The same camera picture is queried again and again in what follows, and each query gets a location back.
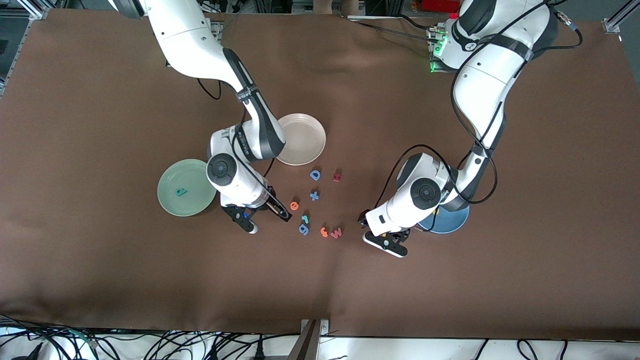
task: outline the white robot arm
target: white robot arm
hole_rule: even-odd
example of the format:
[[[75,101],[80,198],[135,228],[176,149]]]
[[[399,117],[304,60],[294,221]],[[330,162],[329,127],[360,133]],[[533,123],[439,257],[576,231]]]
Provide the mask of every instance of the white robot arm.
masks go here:
[[[258,228],[245,215],[249,209],[270,209],[281,219],[291,217],[266,179],[249,163],[277,157],[284,132],[238,56],[213,37],[210,22],[196,0],[109,0],[128,17],[149,18],[167,62],[178,72],[200,79],[217,79],[236,93],[250,120],[211,135],[207,148],[207,177],[220,192],[223,210],[245,231]]]
[[[459,19],[451,18],[429,34],[440,34],[431,46],[432,70],[456,73],[452,105],[471,123],[467,130],[475,144],[460,170],[439,154],[409,157],[398,173],[396,194],[360,215],[360,223],[370,229],[364,241],[404,257],[407,250],[401,243],[411,227],[438,207],[457,211],[469,205],[504,128],[504,101],[511,86],[522,67],[539,55],[535,51],[556,38],[557,21],[547,4],[465,0]]]

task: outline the brown table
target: brown table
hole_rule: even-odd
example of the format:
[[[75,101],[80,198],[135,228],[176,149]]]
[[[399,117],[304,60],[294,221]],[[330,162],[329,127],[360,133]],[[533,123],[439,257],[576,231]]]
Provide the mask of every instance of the brown table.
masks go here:
[[[327,131],[317,161],[276,162],[269,175],[283,202],[302,199],[295,219],[261,213],[252,236],[217,199],[196,217],[167,214],[160,175],[205,160],[241,105],[166,68],[146,19],[53,10],[0,101],[0,313],[83,327],[289,332],[330,318],[339,335],[638,339],[640,97],[618,37],[581,22],[580,49],[527,66],[506,103],[496,194],[455,233],[413,234],[397,259],[365,244],[356,219],[405,148],[426,143],[451,163],[466,153],[452,76],[429,73],[424,42],[339,17],[229,19],[223,43],[273,113],[308,113]],[[557,43],[574,36],[563,28]],[[325,224],[343,237],[322,238]]]

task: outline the green plate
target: green plate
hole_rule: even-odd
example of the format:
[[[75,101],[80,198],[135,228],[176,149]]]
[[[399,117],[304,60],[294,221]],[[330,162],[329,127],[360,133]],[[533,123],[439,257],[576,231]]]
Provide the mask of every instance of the green plate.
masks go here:
[[[187,159],[171,165],[158,182],[158,201],[169,214],[190,217],[211,204],[216,189],[207,178],[207,164]]]

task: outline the white plate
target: white plate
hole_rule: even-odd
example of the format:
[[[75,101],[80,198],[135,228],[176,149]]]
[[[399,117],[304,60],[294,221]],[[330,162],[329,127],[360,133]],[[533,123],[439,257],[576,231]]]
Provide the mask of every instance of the white plate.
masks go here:
[[[278,160],[287,165],[305,165],[322,154],[326,133],[316,118],[307,114],[290,114],[278,122],[285,138]]]
[[[206,209],[216,196],[207,178],[207,164],[187,159],[171,165],[158,182],[158,201],[177,217],[190,217]]]

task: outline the round black joint cap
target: round black joint cap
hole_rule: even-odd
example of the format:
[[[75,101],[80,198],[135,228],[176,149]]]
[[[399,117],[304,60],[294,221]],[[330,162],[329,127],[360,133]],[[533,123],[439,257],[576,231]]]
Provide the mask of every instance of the round black joint cap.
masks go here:
[[[434,180],[421,177],[411,185],[413,205],[420,210],[427,210],[440,203],[440,187]]]
[[[207,164],[207,177],[220,186],[231,183],[236,175],[236,160],[229,154],[217,154],[209,159]]]

